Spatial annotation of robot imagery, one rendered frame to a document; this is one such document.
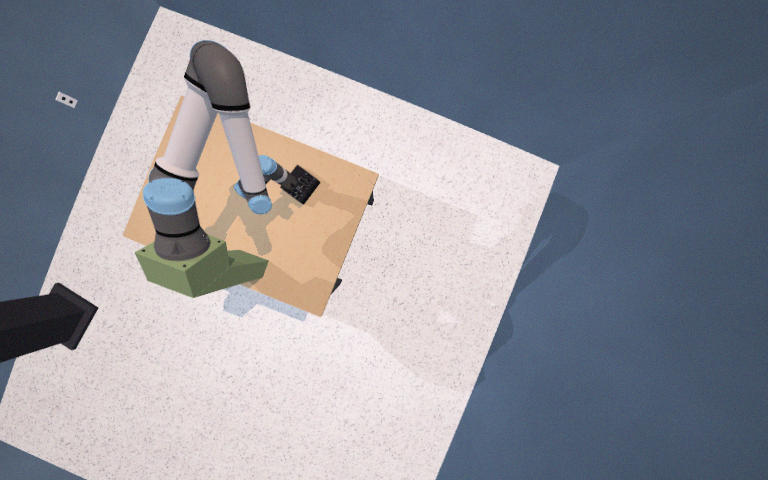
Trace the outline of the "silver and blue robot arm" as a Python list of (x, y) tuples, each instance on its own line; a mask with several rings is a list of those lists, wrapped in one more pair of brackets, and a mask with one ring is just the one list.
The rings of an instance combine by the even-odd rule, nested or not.
[(283, 176), (274, 159), (258, 156), (245, 74), (239, 60), (222, 46), (211, 40), (192, 46), (184, 75), (188, 88), (165, 155), (156, 159), (143, 188), (156, 231), (154, 249), (165, 260), (193, 259), (210, 246), (193, 191), (199, 177), (196, 167), (217, 113), (240, 177), (234, 189), (254, 213), (271, 210), (266, 184)]

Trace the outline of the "black lighting desk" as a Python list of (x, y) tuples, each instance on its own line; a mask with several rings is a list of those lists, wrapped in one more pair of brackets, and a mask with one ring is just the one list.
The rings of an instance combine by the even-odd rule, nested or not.
[[(299, 191), (298, 189), (295, 189), (294, 191), (292, 191), (292, 190), (286, 189), (283, 186), (280, 186), (280, 188), (283, 189), (285, 192), (287, 192), (289, 195), (291, 195), (293, 198), (295, 198), (297, 201), (299, 201), (301, 204), (305, 204), (306, 201), (309, 199), (309, 197), (312, 195), (312, 193), (315, 191), (315, 189), (318, 187), (318, 185), (321, 182), (318, 179), (316, 179), (314, 176), (312, 176), (310, 173), (308, 173), (306, 170), (304, 170), (302, 167), (300, 167), (299, 165), (296, 165), (296, 167), (293, 169), (291, 173), (295, 175), (297, 178), (299, 178), (297, 181), (299, 183), (298, 186), (301, 188), (301, 190)], [(306, 178), (308, 179), (306, 180)]]

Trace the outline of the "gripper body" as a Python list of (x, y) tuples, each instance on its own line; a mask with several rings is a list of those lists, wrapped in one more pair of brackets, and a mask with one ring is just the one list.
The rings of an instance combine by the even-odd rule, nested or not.
[(283, 168), (283, 171), (284, 171), (283, 176), (279, 180), (275, 180), (275, 181), (272, 180), (272, 181), (278, 183), (279, 185), (285, 187), (288, 190), (294, 191), (296, 187), (299, 185), (298, 181), (296, 181), (297, 178), (294, 175), (291, 176), (290, 173), (285, 168)]

